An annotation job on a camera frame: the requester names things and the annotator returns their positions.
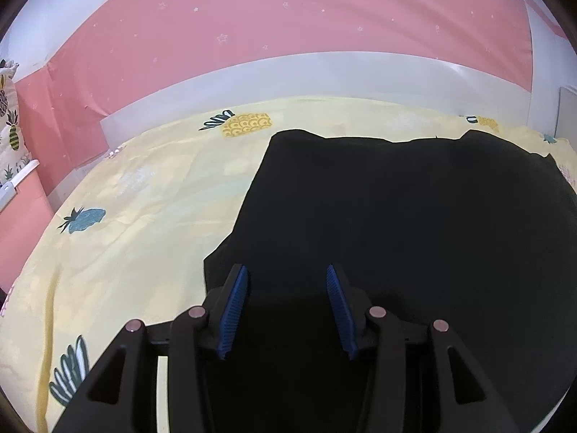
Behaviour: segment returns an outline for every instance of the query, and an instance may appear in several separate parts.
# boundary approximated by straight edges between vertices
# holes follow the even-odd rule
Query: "pineapple pillow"
[[[0,185],[30,162],[18,118],[18,98],[12,77],[18,64],[0,62]]]

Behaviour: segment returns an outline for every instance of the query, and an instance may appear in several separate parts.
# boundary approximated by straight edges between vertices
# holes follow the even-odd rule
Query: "pink wall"
[[[107,149],[99,122],[120,108],[224,67],[327,51],[438,58],[532,85],[523,0],[109,0],[17,83],[22,128],[50,193]]]
[[[16,192],[0,212],[0,288],[6,293],[54,215],[36,170],[18,184]]]
[[[545,12],[541,9],[535,0],[525,0],[525,2],[539,15],[543,21],[545,21],[545,24],[549,26],[550,30],[552,30],[559,37],[567,39],[567,35],[565,34],[565,31],[561,29],[561,26],[559,26],[556,22],[551,21],[551,19],[545,14]]]

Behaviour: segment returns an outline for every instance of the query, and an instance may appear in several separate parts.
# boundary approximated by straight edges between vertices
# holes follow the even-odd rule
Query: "pineapple print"
[[[60,357],[60,368],[54,368],[54,381],[48,383],[48,389],[60,405],[67,407],[90,371],[88,349],[82,335],[76,339],[76,345],[69,345]]]
[[[231,117],[234,117],[235,113],[233,111],[231,111],[230,109],[226,109],[226,111],[222,111],[222,114],[217,114],[214,117],[211,117],[211,119],[208,122],[204,122],[204,127],[199,128],[199,130],[208,130],[209,128],[215,128],[218,125],[222,125],[223,123],[225,123],[227,120],[229,120]]]
[[[0,117],[4,117],[6,115],[6,111],[8,110],[8,98],[6,97],[6,93],[4,91],[4,84],[6,79],[4,75],[0,75]]]
[[[10,166],[8,166],[8,169],[4,169],[4,177],[6,178],[6,180],[11,180],[14,177],[14,174],[12,173],[12,168]]]
[[[102,208],[90,208],[85,210],[84,207],[76,211],[76,208],[72,209],[70,216],[64,218],[64,223],[62,223],[58,229],[62,228],[60,233],[62,234],[66,228],[68,232],[72,234],[74,231],[84,231],[88,229],[95,223],[100,223],[105,217],[106,210]]]
[[[10,126],[10,135],[8,136],[10,146],[14,151],[18,151],[20,140],[18,138],[18,132],[16,132],[16,126],[18,125],[18,113],[16,111],[8,111],[8,120],[6,121],[6,125]]]
[[[499,133],[499,124],[494,119],[481,117],[480,115],[467,115],[465,118],[469,123],[478,123],[479,125],[484,125],[485,127],[489,127],[492,131]]]
[[[477,116],[477,119],[479,120],[479,124],[489,127],[492,131],[499,133],[499,124],[496,120],[479,116]]]
[[[238,114],[223,123],[222,133],[225,137],[238,137],[269,127],[272,122],[268,114]]]

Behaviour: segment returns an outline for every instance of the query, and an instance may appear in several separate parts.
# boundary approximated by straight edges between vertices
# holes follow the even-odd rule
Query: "black cloth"
[[[576,249],[577,200],[550,156],[479,131],[407,143],[280,132],[204,262],[207,290],[234,263],[252,277],[226,374],[209,370],[209,391],[234,399],[213,402],[217,422],[354,431],[368,364],[337,354],[325,271],[341,263],[373,304],[448,321],[528,432],[577,373]]]

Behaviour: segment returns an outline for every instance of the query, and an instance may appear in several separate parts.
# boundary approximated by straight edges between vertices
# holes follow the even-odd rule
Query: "screw head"
[[[381,306],[373,306],[369,309],[369,314],[374,318],[380,319],[387,315],[387,310]]]
[[[138,329],[140,329],[142,327],[142,321],[138,320],[138,319],[132,319],[129,320],[126,325],[124,326],[124,328],[126,330],[128,330],[129,332],[136,332]]]
[[[207,310],[202,306],[192,306],[188,310],[188,315],[194,319],[202,318],[207,313]]]
[[[437,319],[433,322],[433,327],[439,332],[446,332],[449,330],[449,324],[442,319]]]

